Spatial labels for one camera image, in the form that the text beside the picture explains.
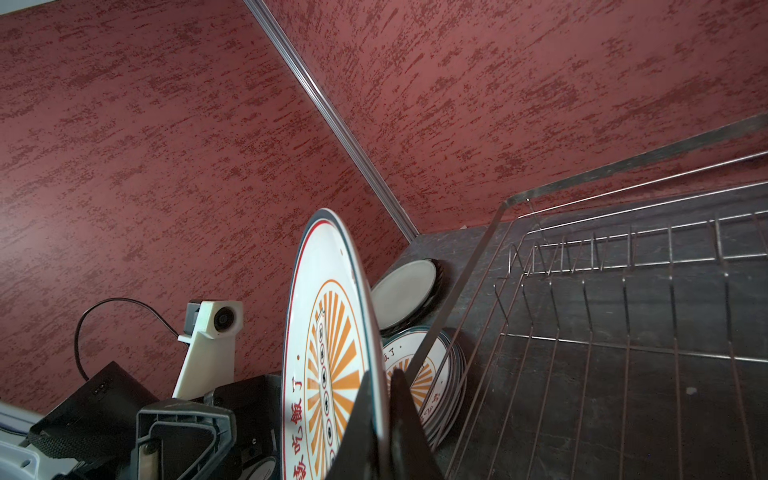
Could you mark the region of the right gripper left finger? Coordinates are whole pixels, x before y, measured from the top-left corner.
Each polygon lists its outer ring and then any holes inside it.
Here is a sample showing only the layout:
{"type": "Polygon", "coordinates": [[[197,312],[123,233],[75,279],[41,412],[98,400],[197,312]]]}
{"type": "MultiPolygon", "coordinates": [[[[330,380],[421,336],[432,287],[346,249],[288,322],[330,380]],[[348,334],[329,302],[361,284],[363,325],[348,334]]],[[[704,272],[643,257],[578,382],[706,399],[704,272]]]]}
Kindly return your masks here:
{"type": "Polygon", "coordinates": [[[373,426],[371,372],[366,372],[362,377],[339,452],[326,478],[378,479],[378,463],[378,440],[373,426]]]}

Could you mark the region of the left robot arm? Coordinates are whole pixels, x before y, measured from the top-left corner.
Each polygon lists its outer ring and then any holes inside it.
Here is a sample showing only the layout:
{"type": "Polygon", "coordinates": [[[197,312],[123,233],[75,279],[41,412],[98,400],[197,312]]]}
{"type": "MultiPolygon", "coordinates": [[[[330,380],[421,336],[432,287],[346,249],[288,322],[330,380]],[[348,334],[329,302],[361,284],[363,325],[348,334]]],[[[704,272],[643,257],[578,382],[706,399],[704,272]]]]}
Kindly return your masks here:
{"type": "Polygon", "coordinates": [[[160,400],[112,362],[43,417],[1,407],[4,479],[278,479],[280,378],[160,400]]]}

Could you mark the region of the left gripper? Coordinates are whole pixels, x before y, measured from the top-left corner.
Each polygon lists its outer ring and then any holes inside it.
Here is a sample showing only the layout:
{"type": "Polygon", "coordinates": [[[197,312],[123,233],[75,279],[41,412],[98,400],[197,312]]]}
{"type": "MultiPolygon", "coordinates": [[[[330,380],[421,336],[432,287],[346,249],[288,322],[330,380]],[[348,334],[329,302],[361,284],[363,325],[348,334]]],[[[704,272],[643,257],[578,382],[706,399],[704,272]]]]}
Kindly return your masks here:
{"type": "Polygon", "coordinates": [[[278,479],[281,377],[254,377],[136,416],[133,479],[278,479]]]}

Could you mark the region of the orange sunburst plate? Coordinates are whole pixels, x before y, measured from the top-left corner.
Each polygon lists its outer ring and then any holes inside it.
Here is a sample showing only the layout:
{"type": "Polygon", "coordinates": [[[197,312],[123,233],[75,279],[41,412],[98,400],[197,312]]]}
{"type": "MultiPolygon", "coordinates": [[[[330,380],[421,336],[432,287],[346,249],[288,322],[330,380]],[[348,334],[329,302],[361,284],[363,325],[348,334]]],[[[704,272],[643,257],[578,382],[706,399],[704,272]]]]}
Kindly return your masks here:
{"type": "Polygon", "coordinates": [[[282,368],[282,475],[323,479],[347,433],[363,381],[378,444],[389,438],[386,375],[371,289],[352,236],[322,208],[296,255],[282,368]]]}
{"type": "MultiPolygon", "coordinates": [[[[384,344],[387,386],[395,370],[407,370],[428,332],[427,326],[408,328],[384,344]]],[[[466,369],[460,344],[452,343],[448,331],[441,331],[410,387],[432,451],[446,439],[459,416],[466,393],[466,369]]]]}

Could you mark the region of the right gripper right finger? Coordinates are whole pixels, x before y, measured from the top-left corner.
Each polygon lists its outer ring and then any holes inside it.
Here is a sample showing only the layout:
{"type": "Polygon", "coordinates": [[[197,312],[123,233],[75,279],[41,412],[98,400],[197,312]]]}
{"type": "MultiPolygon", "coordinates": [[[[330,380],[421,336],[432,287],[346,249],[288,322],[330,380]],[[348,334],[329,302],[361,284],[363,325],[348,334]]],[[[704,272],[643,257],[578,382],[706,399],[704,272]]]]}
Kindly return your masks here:
{"type": "Polygon", "coordinates": [[[427,442],[405,373],[395,369],[390,384],[391,466],[394,479],[443,479],[427,442]]]}

